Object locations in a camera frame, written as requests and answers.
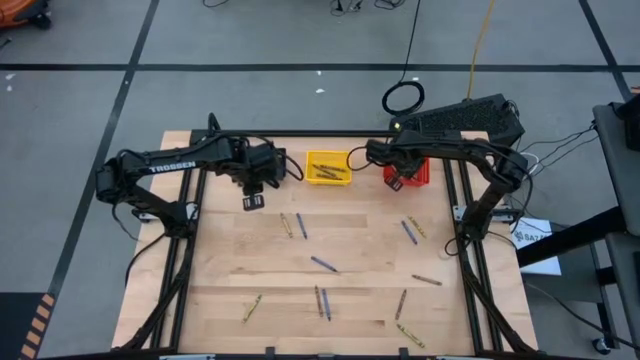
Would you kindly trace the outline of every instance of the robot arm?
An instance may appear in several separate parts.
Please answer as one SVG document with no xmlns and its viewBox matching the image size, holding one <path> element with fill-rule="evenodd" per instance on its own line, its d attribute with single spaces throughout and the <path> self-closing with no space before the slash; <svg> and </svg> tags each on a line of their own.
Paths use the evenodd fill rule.
<svg viewBox="0 0 640 360">
<path fill-rule="evenodd" d="M 413 177 L 424 164 L 425 157 L 464 160 L 475 165 L 489 181 L 489 187 L 479 200 L 468 204 L 459 224 L 463 236 L 470 240 L 484 238 L 493 209 L 504 195 L 520 188 L 527 174 L 527 160 L 516 151 L 485 140 L 462 140 L 459 133 L 427 137 L 405 130 L 389 143 L 369 140 L 366 151 L 368 161 L 394 167 L 396 176 L 385 182 L 396 191 L 402 187 L 398 178 Z"/>
<path fill-rule="evenodd" d="M 158 217 L 168 236 L 186 237 L 190 229 L 185 204 L 167 202 L 137 181 L 146 175 L 200 168 L 216 175 L 228 175 L 242 187 L 246 211 L 264 207 L 264 199 L 257 195 L 263 183 L 274 188 L 285 175 L 284 149 L 265 142 L 251 146 L 245 137 L 227 134 L 213 135 L 199 143 L 172 150 L 134 152 L 122 150 L 95 172 L 98 200 L 117 205 L 126 202 L 132 213 Z"/>
</svg>

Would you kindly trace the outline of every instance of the paper sheet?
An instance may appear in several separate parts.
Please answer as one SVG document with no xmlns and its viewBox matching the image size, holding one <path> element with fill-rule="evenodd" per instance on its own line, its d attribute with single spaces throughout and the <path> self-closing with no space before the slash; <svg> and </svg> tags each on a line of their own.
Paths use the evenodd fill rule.
<svg viewBox="0 0 640 360">
<path fill-rule="evenodd" d="M 518 227 L 511 235 L 518 249 L 551 235 L 551 223 L 548 220 L 521 218 Z M 542 260 L 520 269 L 525 274 L 562 275 L 557 257 Z"/>
</svg>

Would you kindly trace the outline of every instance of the black floor stripe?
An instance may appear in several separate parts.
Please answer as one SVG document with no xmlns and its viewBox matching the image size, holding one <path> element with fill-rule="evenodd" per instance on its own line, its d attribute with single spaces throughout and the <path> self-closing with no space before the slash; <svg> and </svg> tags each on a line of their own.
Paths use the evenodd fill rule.
<svg viewBox="0 0 640 360">
<path fill-rule="evenodd" d="M 6 71 L 126 71 L 127 64 L 0 64 Z"/>
<path fill-rule="evenodd" d="M 402 71 L 403 64 L 140 64 L 135 71 L 175 72 L 242 72 L 242 71 Z M 410 64 L 409 71 L 424 72 L 468 72 L 471 65 L 465 64 Z M 0 64 L 5 71 L 126 71 L 128 64 Z M 640 72 L 640 65 L 618 66 L 624 72 Z M 551 72 L 589 73 L 614 72 L 610 65 L 530 65 L 530 64 L 479 64 L 477 72 Z"/>
<path fill-rule="evenodd" d="M 404 64 L 141 64 L 138 71 L 243 72 L 243 71 L 402 71 Z M 464 64 L 410 64 L 409 71 L 468 72 Z M 610 72 L 608 65 L 476 65 L 477 72 Z"/>
<path fill-rule="evenodd" d="M 93 170 L 104 164 L 106 160 L 107 153 L 111 145 L 111 140 L 113 139 L 113 135 L 115 134 L 116 126 L 118 125 L 118 121 L 120 120 L 120 114 L 122 113 L 122 108 L 124 107 L 124 103 L 129 93 L 129 88 L 131 87 L 131 82 L 133 81 L 133 76 L 135 75 L 136 65 L 140 61 L 140 55 L 142 54 L 144 43 L 147 40 L 147 35 L 149 35 L 149 29 L 151 28 L 153 17 L 155 16 L 156 10 L 158 8 L 158 2 L 159 0 L 152 0 L 149 4 L 149 9 L 147 10 L 147 15 L 144 18 L 142 28 L 140 29 L 140 33 L 138 34 L 138 39 L 133 49 L 133 53 L 131 54 L 131 59 L 129 60 L 127 71 L 124 75 L 124 78 L 122 79 L 120 89 L 118 90 L 118 95 L 116 96 L 116 99 L 113 103 L 111 115 L 109 115 L 109 121 L 107 122 L 104 133 L 102 134 L 102 140 L 100 140 L 100 145 L 98 146 L 96 156 L 93 159 L 93 164 L 91 165 L 89 176 L 87 177 L 87 182 L 84 186 L 84 190 L 82 191 L 80 203 L 78 204 L 78 208 L 76 209 L 76 213 L 71 223 L 71 228 L 69 229 L 67 239 L 64 243 L 64 247 L 62 248 L 60 259 L 58 260 L 58 264 L 56 265 L 56 269 L 53 273 L 53 278 L 51 279 L 51 284 L 49 285 L 48 292 L 50 294 L 53 294 L 55 298 L 58 298 L 60 295 L 60 290 L 62 289 L 62 285 L 64 284 L 67 272 L 69 271 L 71 259 L 73 258 L 73 253 L 75 252 L 76 245 L 78 244 L 82 226 L 84 225 L 84 221 L 87 218 L 89 206 L 91 205 L 91 200 L 93 199 L 93 194 L 95 192 Z"/>
<path fill-rule="evenodd" d="M 600 51 L 602 51 L 602 55 L 604 55 L 607 64 L 612 68 L 613 79 L 616 81 L 616 85 L 618 85 L 618 90 L 620 90 L 620 94 L 624 101 L 629 101 L 633 97 L 631 95 L 631 90 L 629 89 L 629 85 L 624 79 L 620 68 L 618 67 L 618 63 L 616 62 L 615 57 L 613 56 L 613 52 L 607 44 L 607 40 L 604 38 L 604 34 L 602 33 L 602 29 L 600 29 L 600 25 L 598 25 L 598 21 L 596 20 L 595 15 L 593 14 L 593 10 L 589 5 L 587 0 L 579 0 L 580 7 L 584 12 L 584 16 L 587 18 L 587 22 L 591 27 L 591 31 L 593 32 L 593 36 L 595 36 L 596 41 L 598 42 L 598 46 L 600 47 Z"/>
</svg>

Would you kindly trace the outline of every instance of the blue crayon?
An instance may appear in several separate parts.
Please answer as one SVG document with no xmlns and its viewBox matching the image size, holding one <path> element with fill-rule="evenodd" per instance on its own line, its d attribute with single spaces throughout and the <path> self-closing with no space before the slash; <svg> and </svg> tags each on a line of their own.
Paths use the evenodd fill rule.
<svg viewBox="0 0 640 360">
<path fill-rule="evenodd" d="M 327 319 L 331 321 L 331 309 L 329 308 L 329 298 L 327 297 L 327 289 L 322 289 L 322 298 L 324 299 L 324 309 L 327 311 Z"/>
<path fill-rule="evenodd" d="M 318 259 L 318 258 L 317 258 L 317 257 L 315 257 L 315 256 L 312 256 L 312 257 L 311 257 L 311 260 L 313 260 L 313 261 L 317 262 L 318 264 L 320 264 L 320 265 L 322 265 L 322 266 L 326 267 L 327 269 L 329 269 L 329 270 L 331 270 L 331 271 L 333 271 L 333 272 L 338 272 L 338 270 L 336 270 L 336 268 L 334 268 L 333 266 L 331 266 L 331 265 L 327 264 L 326 262 L 324 262 L 324 261 L 322 261 L 322 260 Z"/>
<path fill-rule="evenodd" d="M 300 224 L 300 229 L 302 230 L 302 236 L 307 239 L 307 231 L 304 229 L 304 224 L 302 223 L 302 216 L 300 213 L 296 213 L 296 217 L 298 218 L 298 223 Z"/>
<path fill-rule="evenodd" d="M 409 237 L 411 238 L 411 241 L 413 241 L 414 244 L 418 245 L 418 240 L 416 240 L 416 237 L 413 236 L 413 233 L 411 232 L 411 229 L 409 229 L 409 227 L 407 226 L 407 223 L 404 222 L 404 220 L 402 220 L 402 226 L 407 231 L 407 234 L 409 234 Z"/>
</svg>

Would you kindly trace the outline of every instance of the gray floor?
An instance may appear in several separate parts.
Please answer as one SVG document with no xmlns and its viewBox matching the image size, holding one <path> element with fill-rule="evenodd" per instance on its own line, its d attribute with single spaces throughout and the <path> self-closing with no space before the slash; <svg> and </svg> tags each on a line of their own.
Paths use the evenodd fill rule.
<svg viewBox="0 0 640 360">
<path fill-rule="evenodd" d="M 16 63 L 127 64 L 150 3 L 53 1 L 51 30 L 24 27 L 0 34 L 0 40 L 14 40 L 0 50 L 0 69 Z M 415 1 L 392 12 L 371 3 L 338 18 L 329 15 L 325 0 L 231 0 L 213 11 L 200 0 L 160 0 L 140 63 L 402 63 Z M 468 64 L 488 4 L 423 0 L 411 62 Z M 589 4 L 618 63 L 640 65 L 634 25 L 640 2 Z M 478 62 L 606 65 L 577 0 L 498 0 Z M 0 178 L 0 202 L 12 209 L 0 220 L 0 291 L 47 290 L 123 76 L 123 71 L 0 70 L 0 165 L 11 169 Z M 390 116 L 380 98 L 399 76 L 398 71 L 138 71 L 125 84 L 130 88 L 109 155 L 123 147 L 156 148 L 165 130 L 202 128 L 209 111 L 225 128 L 384 129 Z M 424 109 L 460 101 L 468 81 L 466 72 L 410 72 L 407 77 L 425 85 Z M 624 77 L 629 85 L 640 85 L 640 74 Z M 476 75 L 474 97 L 498 92 L 520 108 L 527 130 L 522 145 L 585 129 L 592 106 L 622 99 L 608 72 Z M 412 96 L 399 93 L 392 102 L 401 107 Z M 552 149 L 543 145 L 531 151 L 544 155 Z M 575 223 L 613 204 L 596 141 L 536 177 L 529 209 Z M 89 205 L 41 356 L 110 347 L 134 244 L 109 210 L 96 201 Z M 615 320 L 624 325 L 612 293 Z M 535 293 L 529 301 L 541 349 L 598 357 L 590 345 L 596 333 Z M 570 305 L 598 322 L 595 305 Z M 607 358 L 631 354 L 623 349 Z"/>
</svg>

